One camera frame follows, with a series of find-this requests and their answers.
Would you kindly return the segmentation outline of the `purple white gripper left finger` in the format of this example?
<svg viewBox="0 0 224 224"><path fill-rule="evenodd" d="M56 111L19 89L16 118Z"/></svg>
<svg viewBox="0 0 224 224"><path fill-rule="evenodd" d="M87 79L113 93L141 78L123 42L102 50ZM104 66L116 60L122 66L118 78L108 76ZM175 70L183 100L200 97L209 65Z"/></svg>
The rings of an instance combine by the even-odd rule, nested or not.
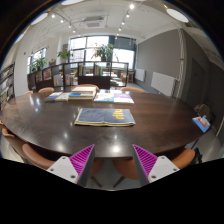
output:
<svg viewBox="0 0 224 224"><path fill-rule="evenodd" d="M70 157L60 157L47 171L81 187L85 187L94 157L94 145L90 145Z"/></svg>

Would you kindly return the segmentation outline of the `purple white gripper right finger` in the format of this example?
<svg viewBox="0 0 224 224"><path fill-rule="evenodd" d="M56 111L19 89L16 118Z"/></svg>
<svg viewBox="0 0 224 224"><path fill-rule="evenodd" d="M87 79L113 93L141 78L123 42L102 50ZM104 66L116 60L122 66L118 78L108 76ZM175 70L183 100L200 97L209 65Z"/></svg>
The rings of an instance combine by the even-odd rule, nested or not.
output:
<svg viewBox="0 0 224 224"><path fill-rule="evenodd" d="M157 157L153 153L137 145L133 145L133 160L142 186L179 170L166 156Z"/></svg>

